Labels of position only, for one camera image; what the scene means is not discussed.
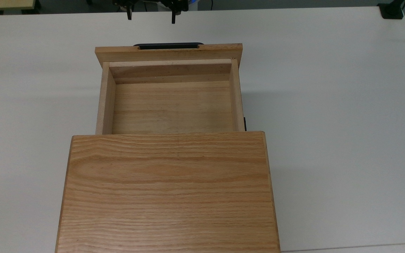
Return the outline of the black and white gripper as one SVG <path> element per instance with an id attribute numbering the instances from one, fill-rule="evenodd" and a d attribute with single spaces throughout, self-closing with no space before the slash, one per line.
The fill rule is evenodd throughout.
<path id="1" fill-rule="evenodd" d="M 176 16 L 180 15 L 182 11 L 189 10 L 188 0 L 142 0 L 143 2 L 156 3 L 169 8 L 172 12 L 172 24 L 176 23 Z M 134 5 L 139 2 L 139 0 L 113 0 L 113 5 L 118 5 L 126 9 L 128 20 L 132 20 Z"/>

